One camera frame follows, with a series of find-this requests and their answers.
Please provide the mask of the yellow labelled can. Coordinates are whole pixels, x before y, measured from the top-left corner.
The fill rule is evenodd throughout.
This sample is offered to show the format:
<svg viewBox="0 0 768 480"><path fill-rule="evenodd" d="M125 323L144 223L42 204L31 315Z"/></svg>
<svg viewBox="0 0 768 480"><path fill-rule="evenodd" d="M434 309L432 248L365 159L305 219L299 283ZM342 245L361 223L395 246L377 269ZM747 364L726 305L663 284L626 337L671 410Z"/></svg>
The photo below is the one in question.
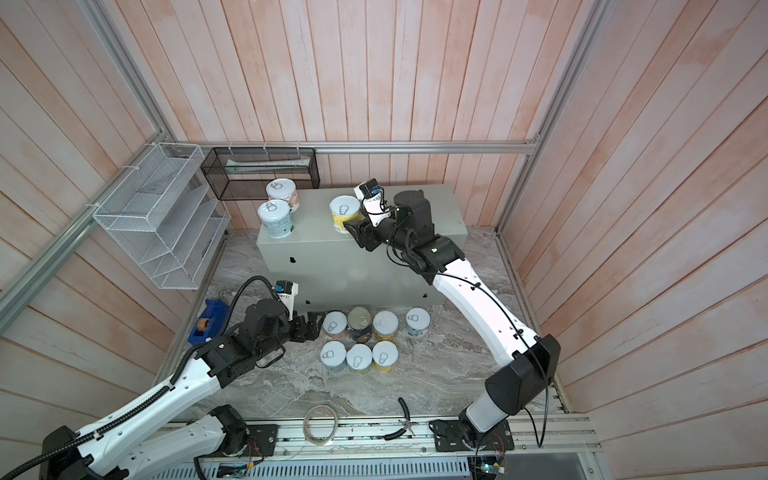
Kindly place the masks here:
<svg viewBox="0 0 768 480"><path fill-rule="evenodd" d="M349 234L345 227L347 221L360 220L362 218L360 212L361 203L356 197L351 195L335 197L329 203L329 208L333 218L333 227L341 234Z"/></svg>

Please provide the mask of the blue can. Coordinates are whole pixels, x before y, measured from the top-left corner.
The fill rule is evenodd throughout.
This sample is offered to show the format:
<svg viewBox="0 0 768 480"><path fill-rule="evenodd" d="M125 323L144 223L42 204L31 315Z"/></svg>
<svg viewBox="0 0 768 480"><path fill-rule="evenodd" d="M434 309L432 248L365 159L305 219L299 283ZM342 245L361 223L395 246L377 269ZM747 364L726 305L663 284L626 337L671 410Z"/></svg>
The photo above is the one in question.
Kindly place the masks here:
<svg viewBox="0 0 768 480"><path fill-rule="evenodd" d="M329 372L342 372L346 366L347 349L341 341L326 342L320 352L320 361Z"/></svg>

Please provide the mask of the teal labelled can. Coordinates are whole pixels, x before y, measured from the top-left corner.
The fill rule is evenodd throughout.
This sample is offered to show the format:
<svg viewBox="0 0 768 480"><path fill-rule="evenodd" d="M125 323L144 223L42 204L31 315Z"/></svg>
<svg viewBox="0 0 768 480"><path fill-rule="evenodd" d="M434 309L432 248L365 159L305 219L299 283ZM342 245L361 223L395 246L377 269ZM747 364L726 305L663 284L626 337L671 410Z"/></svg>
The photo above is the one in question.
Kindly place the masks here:
<svg viewBox="0 0 768 480"><path fill-rule="evenodd" d="M286 201L281 199L266 201L259 206L257 213L270 238L285 238L292 233L294 224L291 207Z"/></svg>

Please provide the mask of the pink labelled can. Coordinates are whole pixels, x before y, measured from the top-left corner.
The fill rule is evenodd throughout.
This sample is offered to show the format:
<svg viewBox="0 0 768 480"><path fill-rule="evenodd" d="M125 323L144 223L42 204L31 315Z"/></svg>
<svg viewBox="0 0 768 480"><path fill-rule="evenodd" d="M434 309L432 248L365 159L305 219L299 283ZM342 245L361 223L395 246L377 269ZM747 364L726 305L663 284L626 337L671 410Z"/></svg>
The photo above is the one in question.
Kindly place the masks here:
<svg viewBox="0 0 768 480"><path fill-rule="evenodd" d="M300 207L297 185L292 179L278 178L269 182L266 193L270 200L285 201L292 212Z"/></svg>

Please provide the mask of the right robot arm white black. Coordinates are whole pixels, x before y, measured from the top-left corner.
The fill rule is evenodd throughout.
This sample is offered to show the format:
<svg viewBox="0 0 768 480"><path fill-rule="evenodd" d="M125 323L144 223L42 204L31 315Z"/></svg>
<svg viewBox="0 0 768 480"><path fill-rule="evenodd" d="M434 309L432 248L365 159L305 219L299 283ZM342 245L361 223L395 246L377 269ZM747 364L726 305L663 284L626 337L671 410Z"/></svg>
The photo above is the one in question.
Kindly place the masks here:
<svg viewBox="0 0 768 480"><path fill-rule="evenodd" d="M499 370L486 379L483 393L455 421L436 422L436 435L470 449L508 417L524 410L554 380L561 347L551 335L539 336L502 304L480 279L460 247L439 235L431 204L420 190L406 190L392 202L371 179L355 187L362 214L344 228L359 247L386 246L390 260L407 267L445 296L490 349Z"/></svg>

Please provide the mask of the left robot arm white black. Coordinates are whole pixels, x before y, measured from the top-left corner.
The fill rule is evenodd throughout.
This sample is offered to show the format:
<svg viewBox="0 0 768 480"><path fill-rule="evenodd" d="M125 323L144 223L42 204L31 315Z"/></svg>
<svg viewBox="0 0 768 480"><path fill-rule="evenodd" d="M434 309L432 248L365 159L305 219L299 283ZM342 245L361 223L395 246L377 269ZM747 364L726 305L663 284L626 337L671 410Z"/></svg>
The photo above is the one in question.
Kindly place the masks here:
<svg viewBox="0 0 768 480"><path fill-rule="evenodd" d="M78 430L56 429L44 439L40 455L6 478L37 469L42 479L144 479L208 455L264 453L230 405L216 407L179 430L159 431L239 377L279 361L286 343L318 338L325 315L294 311L297 285L280 280L268 289L266 298L247 307L242 322L227 323L220 335L191 346L168 378L96 422Z"/></svg>

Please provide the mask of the blue tape dispenser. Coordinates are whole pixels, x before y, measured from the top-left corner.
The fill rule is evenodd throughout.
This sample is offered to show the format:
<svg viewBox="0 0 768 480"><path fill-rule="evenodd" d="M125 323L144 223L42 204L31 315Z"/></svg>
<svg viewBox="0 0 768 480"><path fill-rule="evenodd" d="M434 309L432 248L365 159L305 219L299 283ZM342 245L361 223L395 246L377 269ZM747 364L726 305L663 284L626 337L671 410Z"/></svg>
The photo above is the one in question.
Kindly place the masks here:
<svg viewBox="0 0 768 480"><path fill-rule="evenodd" d="M207 342L227 328L230 306L220 299L206 299L204 310L187 336L187 342L197 345Z"/></svg>

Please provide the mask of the grey metal cabinet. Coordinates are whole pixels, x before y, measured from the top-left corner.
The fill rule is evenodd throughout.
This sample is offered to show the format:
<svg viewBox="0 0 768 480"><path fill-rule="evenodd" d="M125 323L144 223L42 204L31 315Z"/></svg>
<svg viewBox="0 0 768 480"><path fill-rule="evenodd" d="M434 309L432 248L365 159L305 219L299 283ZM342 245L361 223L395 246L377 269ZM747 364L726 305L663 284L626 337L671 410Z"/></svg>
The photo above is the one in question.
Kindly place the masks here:
<svg viewBox="0 0 768 480"><path fill-rule="evenodd" d="M334 228L331 201L353 189L301 190L299 210L291 215L294 229L286 237L268 236L261 226L256 244L273 280L298 285L299 311L430 307L446 297L406 267L394 265L385 247L368 252L349 234Z"/></svg>

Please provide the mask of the green can front middle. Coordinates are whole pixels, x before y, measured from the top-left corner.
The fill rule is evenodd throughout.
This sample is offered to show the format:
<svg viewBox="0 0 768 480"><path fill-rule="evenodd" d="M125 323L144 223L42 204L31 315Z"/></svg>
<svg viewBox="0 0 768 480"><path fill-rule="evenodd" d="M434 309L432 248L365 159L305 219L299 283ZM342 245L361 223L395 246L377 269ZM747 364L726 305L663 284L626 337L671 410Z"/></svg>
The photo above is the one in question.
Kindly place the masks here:
<svg viewBox="0 0 768 480"><path fill-rule="evenodd" d="M367 373L373 363L371 348L365 344L353 345L346 353L346 363L348 369L353 373Z"/></svg>

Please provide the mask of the yellow can back row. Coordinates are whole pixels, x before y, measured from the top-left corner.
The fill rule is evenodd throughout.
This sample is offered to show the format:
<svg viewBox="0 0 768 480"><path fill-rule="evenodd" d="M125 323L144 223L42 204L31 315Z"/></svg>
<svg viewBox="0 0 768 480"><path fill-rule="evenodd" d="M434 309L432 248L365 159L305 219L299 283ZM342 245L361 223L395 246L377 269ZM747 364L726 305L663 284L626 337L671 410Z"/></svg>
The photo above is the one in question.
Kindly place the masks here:
<svg viewBox="0 0 768 480"><path fill-rule="evenodd" d="M393 341L398 329L398 317L391 311L380 311L373 317L373 334L377 342Z"/></svg>

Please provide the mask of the yellow can front right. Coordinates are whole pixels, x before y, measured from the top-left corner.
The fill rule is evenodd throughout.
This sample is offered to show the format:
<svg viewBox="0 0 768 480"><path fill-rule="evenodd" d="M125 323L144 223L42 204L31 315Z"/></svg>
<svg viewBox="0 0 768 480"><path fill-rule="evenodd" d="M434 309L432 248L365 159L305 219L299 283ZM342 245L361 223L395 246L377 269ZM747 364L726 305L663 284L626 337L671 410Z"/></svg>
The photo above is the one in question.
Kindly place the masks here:
<svg viewBox="0 0 768 480"><path fill-rule="evenodd" d="M380 372L394 370L399 359L399 350L391 341L379 341L372 349L373 366Z"/></svg>

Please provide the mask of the black mesh basket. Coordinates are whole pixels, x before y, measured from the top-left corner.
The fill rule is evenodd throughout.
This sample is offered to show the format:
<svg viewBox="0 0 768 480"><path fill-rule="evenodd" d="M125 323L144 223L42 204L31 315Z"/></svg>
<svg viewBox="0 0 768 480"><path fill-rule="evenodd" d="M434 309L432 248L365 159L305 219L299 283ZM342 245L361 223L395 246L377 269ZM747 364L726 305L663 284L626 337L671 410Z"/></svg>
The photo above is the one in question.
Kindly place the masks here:
<svg viewBox="0 0 768 480"><path fill-rule="evenodd" d="M303 147L214 147L201 171L223 201L267 200L267 185L280 178L298 190L318 189L320 174L314 149Z"/></svg>

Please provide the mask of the black pliers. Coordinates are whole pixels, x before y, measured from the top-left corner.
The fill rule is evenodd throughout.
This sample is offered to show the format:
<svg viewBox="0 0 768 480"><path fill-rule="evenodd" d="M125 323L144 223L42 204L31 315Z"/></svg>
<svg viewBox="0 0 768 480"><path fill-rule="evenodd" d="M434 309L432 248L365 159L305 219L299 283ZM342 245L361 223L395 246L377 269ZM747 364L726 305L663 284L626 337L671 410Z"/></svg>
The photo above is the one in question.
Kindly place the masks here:
<svg viewBox="0 0 768 480"><path fill-rule="evenodd" d="M399 428L396 431L387 433L380 437L380 439L383 441L394 441L402 437L413 437L413 422L408 404L403 397L398 398L398 403L402 409L403 418L399 421Z"/></svg>

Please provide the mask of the horizontal aluminium wall rail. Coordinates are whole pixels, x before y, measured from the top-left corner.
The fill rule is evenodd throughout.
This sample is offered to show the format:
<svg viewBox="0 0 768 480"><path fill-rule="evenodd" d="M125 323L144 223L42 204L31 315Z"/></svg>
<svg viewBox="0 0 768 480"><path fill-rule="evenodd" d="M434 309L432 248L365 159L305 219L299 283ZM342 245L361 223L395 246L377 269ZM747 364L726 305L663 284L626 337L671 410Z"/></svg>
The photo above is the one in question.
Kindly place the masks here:
<svg viewBox="0 0 768 480"><path fill-rule="evenodd" d="M262 141L199 142L204 153L213 148L227 150L250 148L262 153L298 153L314 150L318 155L337 154L532 154L538 148L535 140L484 141Z"/></svg>

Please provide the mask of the left aluminium wall rail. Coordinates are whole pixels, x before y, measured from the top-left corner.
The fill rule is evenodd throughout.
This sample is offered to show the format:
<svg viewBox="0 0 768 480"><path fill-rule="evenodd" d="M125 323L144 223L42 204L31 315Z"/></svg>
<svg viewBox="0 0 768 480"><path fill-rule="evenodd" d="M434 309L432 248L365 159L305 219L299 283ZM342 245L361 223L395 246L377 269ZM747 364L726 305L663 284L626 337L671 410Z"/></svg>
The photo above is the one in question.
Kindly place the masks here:
<svg viewBox="0 0 768 480"><path fill-rule="evenodd" d="M143 158L159 143L170 137L161 132L147 140L127 165L118 168L116 175L88 200L78 214L63 228L44 250L29 262L13 279L10 287L1 293L1 334L19 318L35 297L58 273L62 266L83 244L96 226L95 213L118 186L138 169Z"/></svg>

